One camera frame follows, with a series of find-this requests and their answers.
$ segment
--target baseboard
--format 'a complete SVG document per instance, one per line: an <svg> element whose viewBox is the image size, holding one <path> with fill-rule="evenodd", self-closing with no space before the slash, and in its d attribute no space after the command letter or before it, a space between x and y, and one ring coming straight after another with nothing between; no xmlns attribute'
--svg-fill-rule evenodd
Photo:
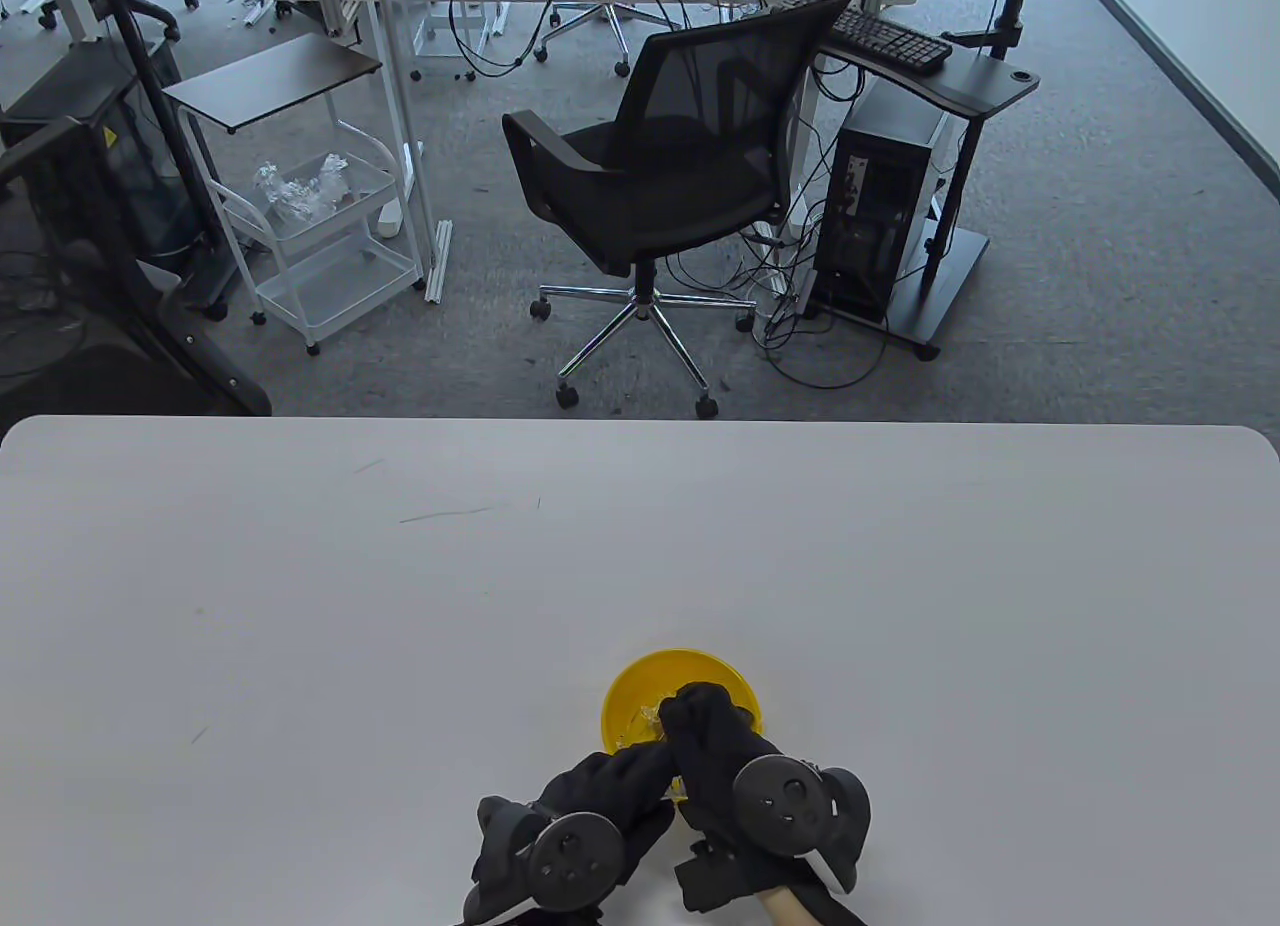
<svg viewBox="0 0 1280 926"><path fill-rule="evenodd" d="M1240 126L1235 117L1231 117L1231 113L1226 111L1221 102L1217 102L1215 95L1206 88L1203 82L1197 79L1192 70L1183 65L1179 58L1174 56L1164 40L1153 33L1151 26L1147 26L1142 17L1129 8L1128 3L1124 0L1098 0L1098 3L1102 3L1107 12L1116 18L1116 22L1124 26L1126 33L1137 40L1143 53L1153 59L1161 72L1176 86L1179 93L1190 100L1192 106L1210 122L1222 140L1226 140L1226 143L1235 150L1235 155L1239 155L1245 167L1253 170L1253 175L1262 181L1262 186L1266 186L1271 195L1280 200L1280 164L1276 164L1271 154L1262 149L1262 145L1249 134L1248 129L1244 129L1244 126Z"/></svg>

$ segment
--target vr controller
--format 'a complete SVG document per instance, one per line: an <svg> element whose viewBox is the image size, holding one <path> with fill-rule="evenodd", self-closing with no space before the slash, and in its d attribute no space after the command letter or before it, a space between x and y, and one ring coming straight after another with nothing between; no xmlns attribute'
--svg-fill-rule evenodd
<svg viewBox="0 0 1280 926"><path fill-rule="evenodd" d="M851 893L858 859L872 825L867 788L849 770L818 770L790 756L760 756L733 780L736 820L750 840L769 853L804 859L831 893ZM689 802L680 812L708 839L694 858L676 867L691 912L717 909L751 894L716 822Z"/></svg>
<svg viewBox="0 0 1280 926"><path fill-rule="evenodd" d="M870 799L847 770L818 770L787 756L762 756L733 780L736 820L762 849L806 861L832 893L858 881L870 829ZM689 802L686 822L707 834L676 867L685 906L708 912L750 895L716 824ZM618 829L591 812L556 815L540 803L486 797L476 811L484 843L462 908L465 926L509 920L531 908L567 913L599 903L626 863Z"/></svg>

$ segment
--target scratch mark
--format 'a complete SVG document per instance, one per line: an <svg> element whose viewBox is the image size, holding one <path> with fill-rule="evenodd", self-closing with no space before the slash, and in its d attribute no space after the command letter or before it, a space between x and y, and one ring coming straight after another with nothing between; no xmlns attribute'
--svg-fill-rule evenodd
<svg viewBox="0 0 1280 926"><path fill-rule="evenodd" d="M408 519L402 519L401 525L404 523L421 523L424 519L439 519L440 516L471 516L475 514L488 514L489 510L498 508L497 506L481 506L480 508L453 508L444 510L443 514L422 514L421 516L410 516Z"/></svg>

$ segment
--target white wall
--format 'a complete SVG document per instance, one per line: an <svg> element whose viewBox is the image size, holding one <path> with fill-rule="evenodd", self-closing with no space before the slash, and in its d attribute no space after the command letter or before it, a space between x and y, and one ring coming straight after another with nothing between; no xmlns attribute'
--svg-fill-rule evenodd
<svg viewBox="0 0 1280 926"><path fill-rule="evenodd" d="M1280 0L1124 1L1280 161Z"/></svg>

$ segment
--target chrome chair base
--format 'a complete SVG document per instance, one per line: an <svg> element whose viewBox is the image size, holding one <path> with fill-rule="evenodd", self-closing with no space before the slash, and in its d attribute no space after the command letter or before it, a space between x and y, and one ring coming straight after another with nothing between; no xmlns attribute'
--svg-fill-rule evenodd
<svg viewBox="0 0 1280 926"><path fill-rule="evenodd" d="M534 53L534 58L539 61L547 61L547 45L556 36L562 36L568 33L568 31L575 29L576 26L584 24L584 22L593 20L596 15L603 15L605 20L609 22L609 27L613 29L613 38L618 40L618 49L622 50L622 58L613 65L613 72L618 76L627 76L631 72L631 50L627 49L626 36L622 36L622 24L618 17L626 15L640 22L652 22L654 26L663 26L667 29L680 29L680 26L675 20L668 20L666 15L653 15L653 13L636 10L635 6L627 6L626 3L558 3L557 10L572 10L572 8L581 8L581 13L573 17L572 20L562 22L561 26L553 26L543 35L538 49Z"/></svg>
<svg viewBox="0 0 1280 926"><path fill-rule="evenodd" d="M662 313L663 307L667 309L732 309L737 313L748 313L750 318L755 315L755 300L745 298L727 298L727 296L676 296L676 295L663 295L658 289L650 291L649 296L643 292L637 292L634 287L631 289L594 289L589 286L539 286L538 287L538 300L532 304L529 311L535 319L545 319L550 315L550 304L548 296L568 296L568 298L589 298L595 301L595 304L613 304L622 306L621 310L608 321L603 330L599 330L594 337L590 338L588 345L585 345L579 353L576 353L571 360L567 361L557 374L561 380L561 392L557 392L557 400L564 409L570 405L576 405L577 394L572 393L566 402L567 397L562 394L564 391L571 391L567 386L568 377L572 377L573 371L586 362L600 348L605 342L608 342L622 327L626 327L632 319L648 319L658 327L658 332L667 341L667 345L675 350L680 361L684 362L685 369L689 370L694 382L698 383L698 388L701 391L701 400L698 405L698 416L700 419L709 419L716 415L716 400L710 400L710 387L707 382L707 377L703 375L703 370L698 368L698 362L694 362L692 356L689 350L686 350L685 343L681 342L680 336L677 336L676 329L672 327L669 319ZM744 321L746 327L750 328L751 319L746 318Z"/></svg>

